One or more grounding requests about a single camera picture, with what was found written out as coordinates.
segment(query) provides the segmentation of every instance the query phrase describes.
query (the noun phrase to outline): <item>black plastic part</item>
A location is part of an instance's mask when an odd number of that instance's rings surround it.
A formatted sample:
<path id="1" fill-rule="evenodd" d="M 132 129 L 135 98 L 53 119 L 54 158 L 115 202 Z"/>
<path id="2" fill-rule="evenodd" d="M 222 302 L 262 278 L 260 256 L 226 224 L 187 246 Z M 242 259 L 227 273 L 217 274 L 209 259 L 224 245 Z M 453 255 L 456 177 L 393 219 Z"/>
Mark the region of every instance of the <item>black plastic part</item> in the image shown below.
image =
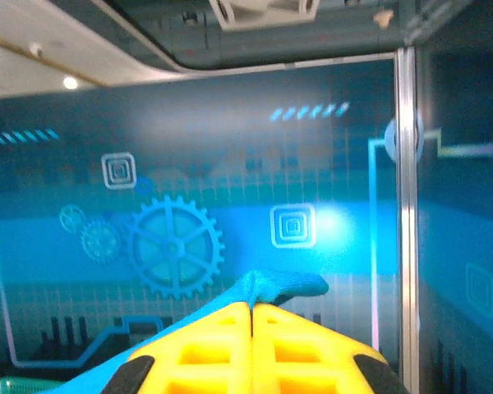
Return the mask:
<path id="1" fill-rule="evenodd" d="M 375 394 L 409 394 L 398 375 L 387 364 L 368 355 L 355 355 L 354 361 Z"/>
<path id="2" fill-rule="evenodd" d="M 137 394 L 155 359 L 142 355 L 121 365 L 101 394 Z"/>

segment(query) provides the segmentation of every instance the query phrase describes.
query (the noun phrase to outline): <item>ceiling vent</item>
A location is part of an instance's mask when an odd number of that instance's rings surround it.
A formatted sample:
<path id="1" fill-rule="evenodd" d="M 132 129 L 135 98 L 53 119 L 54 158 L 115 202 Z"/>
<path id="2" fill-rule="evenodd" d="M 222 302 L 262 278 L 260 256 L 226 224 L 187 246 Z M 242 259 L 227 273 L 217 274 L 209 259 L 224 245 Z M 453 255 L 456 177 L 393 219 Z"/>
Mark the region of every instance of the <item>ceiling vent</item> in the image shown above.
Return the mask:
<path id="1" fill-rule="evenodd" d="M 225 31 L 312 22 L 320 0 L 210 0 Z"/>

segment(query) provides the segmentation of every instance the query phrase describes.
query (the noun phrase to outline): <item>vertical metal pole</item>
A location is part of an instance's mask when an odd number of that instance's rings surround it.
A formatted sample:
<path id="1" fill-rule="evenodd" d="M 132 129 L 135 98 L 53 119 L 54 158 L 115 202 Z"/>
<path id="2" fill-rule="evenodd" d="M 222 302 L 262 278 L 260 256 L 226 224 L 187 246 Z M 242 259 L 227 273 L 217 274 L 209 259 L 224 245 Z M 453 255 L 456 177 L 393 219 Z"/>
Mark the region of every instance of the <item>vertical metal pole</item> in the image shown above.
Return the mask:
<path id="1" fill-rule="evenodd" d="M 399 198 L 399 264 L 402 274 L 401 375 L 411 394 L 420 392 L 417 260 L 417 159 L 414 48 L 396 54 L 397 187 Z"/>

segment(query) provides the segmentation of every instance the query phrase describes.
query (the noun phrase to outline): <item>white ceiling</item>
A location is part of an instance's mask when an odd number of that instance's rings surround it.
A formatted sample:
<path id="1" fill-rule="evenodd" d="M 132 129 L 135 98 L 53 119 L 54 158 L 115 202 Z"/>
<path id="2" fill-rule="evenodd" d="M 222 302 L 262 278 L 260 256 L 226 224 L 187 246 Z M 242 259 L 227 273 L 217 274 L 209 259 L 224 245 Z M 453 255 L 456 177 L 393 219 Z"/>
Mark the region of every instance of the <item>white ceiling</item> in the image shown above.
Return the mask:
<path id="1" fill-rule="evenodd" d="M 67 74 L 0 48 L 0 97 L 64 90 Z M 92 85 L 78 80 L 78 89 Z"/>
<path id="2" fill-rule="evenodd" d="M 46 0 L 0 0 L 0 42 L 29 51 L 102 85 L 138 84 L 183 76 L 143 65 Z M 0 97 L 64 90 L 67 76 L 0 48 Z M 93 85 L 80 80 L 81 88 Z"/>

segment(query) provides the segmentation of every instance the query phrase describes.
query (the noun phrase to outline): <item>ceiling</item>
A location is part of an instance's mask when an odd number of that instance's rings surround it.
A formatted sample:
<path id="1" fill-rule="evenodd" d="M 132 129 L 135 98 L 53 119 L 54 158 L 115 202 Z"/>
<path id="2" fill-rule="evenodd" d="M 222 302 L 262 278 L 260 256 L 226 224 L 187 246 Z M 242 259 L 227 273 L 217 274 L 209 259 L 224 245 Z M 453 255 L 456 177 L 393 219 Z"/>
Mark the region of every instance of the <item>ceiling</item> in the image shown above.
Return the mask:
<path id="1" fill-rule="evenodd" d="M 62 90 L 65 89 L 64 79 L 68 76 L 62 71 L 0 48 L 0 97 Z M 93 87 L 90 82 L 76 80 L 77 89 Z"/>
<path id="2" fill-rule="evenodd" d="M 67 76 L 91 89 L 390 52 L 472 2 L 348 1 L 320 0 L 312 23 L 223 32 L 209 0 L 0 0 L 0 98 L 64 90 Z M 373 21 L 383 9 L 385 30 Z"/>

